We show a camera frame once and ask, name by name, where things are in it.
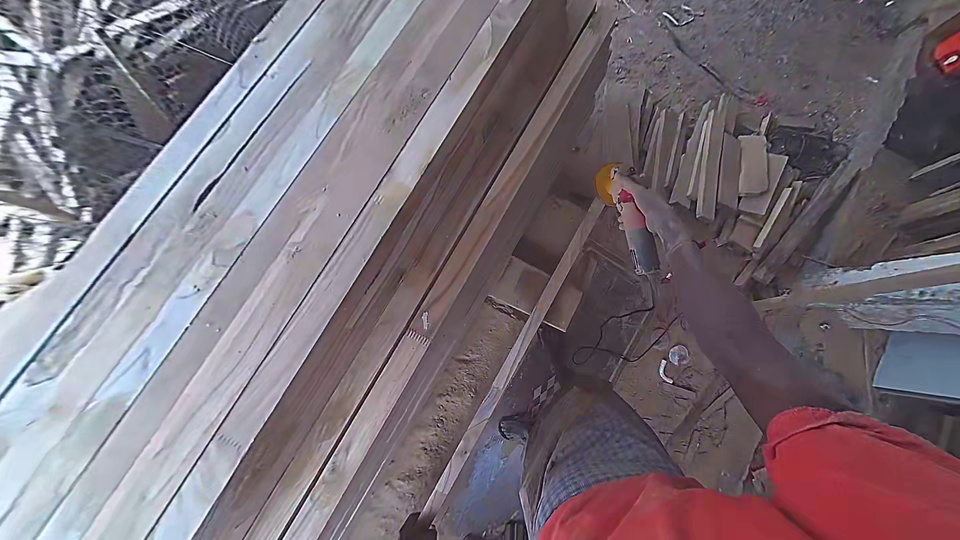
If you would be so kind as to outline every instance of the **sleeve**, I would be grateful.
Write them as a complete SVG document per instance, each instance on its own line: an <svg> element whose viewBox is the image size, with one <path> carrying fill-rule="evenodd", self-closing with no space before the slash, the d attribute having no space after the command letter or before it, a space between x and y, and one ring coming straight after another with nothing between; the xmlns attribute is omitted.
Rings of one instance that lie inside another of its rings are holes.
<svg viewBox="0 0 960 540"><path fill-rule="evenodd" d="M960 460L855 412L795 408L763 448L773 503L814 538L960 538Z"/></svg>

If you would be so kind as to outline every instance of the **chain-link fence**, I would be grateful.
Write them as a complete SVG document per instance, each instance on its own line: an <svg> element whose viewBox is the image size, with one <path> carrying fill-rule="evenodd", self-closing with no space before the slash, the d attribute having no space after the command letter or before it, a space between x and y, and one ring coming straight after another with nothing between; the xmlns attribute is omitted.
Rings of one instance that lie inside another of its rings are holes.
<svg viewBox="0 0 960 540"><path fill-rule="evenodd" d="M0 303L76 253L284 1L0 0Z"/></svg>

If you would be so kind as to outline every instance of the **sanding disc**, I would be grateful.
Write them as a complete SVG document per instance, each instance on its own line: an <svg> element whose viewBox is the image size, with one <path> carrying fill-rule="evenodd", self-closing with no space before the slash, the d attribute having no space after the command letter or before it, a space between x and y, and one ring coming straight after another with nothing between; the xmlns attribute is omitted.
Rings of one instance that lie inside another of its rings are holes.
<svg viewBox="0 0 960 540"><path fill-rule="evenodd" d="M597 197L608 207L612 207L613 196L610 194L610 184L613 182L613 168L621 166L620 163L611 163L604 166L593 175L593 187L596 189Z"/></svg>

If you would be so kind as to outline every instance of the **red object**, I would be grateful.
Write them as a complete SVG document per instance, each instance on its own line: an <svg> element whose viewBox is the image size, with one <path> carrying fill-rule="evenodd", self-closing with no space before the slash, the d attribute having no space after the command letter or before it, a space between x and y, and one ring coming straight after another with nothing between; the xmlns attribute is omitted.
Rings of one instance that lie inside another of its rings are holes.
<svg viewBox="0 0 960 540"><path fill-rule="evenodd" d="M941 41L933 51L933 58L944 75L960 74L960 32Z"/></svg>
<svg viewBox="0 0 960 540"><path fill-rule="evenodd" d="M795 408L763 447L771 499L729 497L654 474L560 506L543 540L960 538L960 460L855 412Z"/></svg>

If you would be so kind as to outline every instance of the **stack of lumber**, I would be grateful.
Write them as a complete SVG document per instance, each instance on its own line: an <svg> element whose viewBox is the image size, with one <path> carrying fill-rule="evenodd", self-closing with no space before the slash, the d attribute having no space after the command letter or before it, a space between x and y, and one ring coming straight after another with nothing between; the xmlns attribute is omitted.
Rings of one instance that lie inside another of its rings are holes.
<svg viewBox="0 0 960 540"><path fill-rule="evenodd" d="M592 110L612 24L594 0L286 3L0 311L0 538L348 534Z"/></svg>
<svg viewBox="0 0 960 540"><path fill-rule="evenodd" d="M777 119L768 114L751 122L729 95L699 111L660 108L649 98L638 109L636 155L651 187L710 223L718 244L751 256L736 284L769 283L775 274L759 270L812 193L789 158L769 150L767 134Z"/></svg>

